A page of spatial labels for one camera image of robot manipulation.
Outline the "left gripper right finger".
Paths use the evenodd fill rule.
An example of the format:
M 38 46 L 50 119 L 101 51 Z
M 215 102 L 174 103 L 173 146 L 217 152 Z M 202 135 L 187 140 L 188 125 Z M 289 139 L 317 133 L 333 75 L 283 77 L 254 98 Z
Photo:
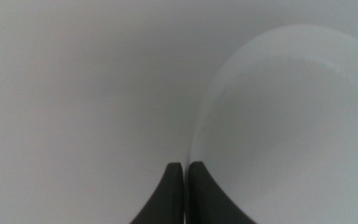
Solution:
M 188 196 L 191 223 L 255 224 L 226 195 L 201 161 L 192 162 L 189 166 Z

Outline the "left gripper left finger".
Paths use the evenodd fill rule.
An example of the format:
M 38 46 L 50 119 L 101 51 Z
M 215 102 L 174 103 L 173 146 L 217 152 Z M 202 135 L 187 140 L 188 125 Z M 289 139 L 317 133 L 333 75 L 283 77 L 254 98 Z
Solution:
M 131 224 L 184 224 L 184 193 L 181 164 L 168 163 L 157 188 Z

